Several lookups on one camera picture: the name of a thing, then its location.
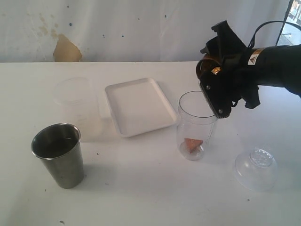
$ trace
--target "warning label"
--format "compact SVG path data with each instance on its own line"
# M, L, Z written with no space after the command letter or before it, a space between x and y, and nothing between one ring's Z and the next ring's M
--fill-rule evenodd
M248 65L255 65L255 64L256 64L256 61L257 61L257 58L258 58L258 56L259 56L259 54L260 54L263 50L264 50L263 48L259 48L259 49L255 50L255 51L252 53L252 55L250 56Z

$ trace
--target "orange object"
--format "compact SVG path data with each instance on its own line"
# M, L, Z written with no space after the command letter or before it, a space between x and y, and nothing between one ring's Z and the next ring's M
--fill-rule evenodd
M192 153L198 146L201 146L203 144L203 141L185 138L185 143L190 153Z

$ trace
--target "table surface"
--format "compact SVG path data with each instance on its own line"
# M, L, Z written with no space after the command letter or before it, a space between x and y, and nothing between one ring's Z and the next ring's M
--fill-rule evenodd
M285 89L260 87L254 110L240 101L218 121L210 151L196 162L177 151L175 126L117 135L106 86L154 78L176 110L183 93L199 90L196 63L0 64L0 225L301 225L301 100ZM79 76L93 83L103 130L97 141L81 144L86 177L66 190L30 143L60 122L53 87ZM232 170L239 153L263 143L273 147L279 178L272 191L260 193L242 187Z

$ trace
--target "stainless steel cup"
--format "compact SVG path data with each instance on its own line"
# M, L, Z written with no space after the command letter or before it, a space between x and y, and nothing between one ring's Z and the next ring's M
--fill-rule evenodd
M32 153L62 188L73 188L84 178L79 139L77 127L60 123L43 129L32 140Z

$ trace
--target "white plastic tray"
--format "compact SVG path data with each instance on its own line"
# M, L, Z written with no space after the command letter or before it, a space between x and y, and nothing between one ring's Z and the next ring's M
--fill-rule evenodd
M116 131L132 137L176 123L177 115L151 78L110 85L105 88Z

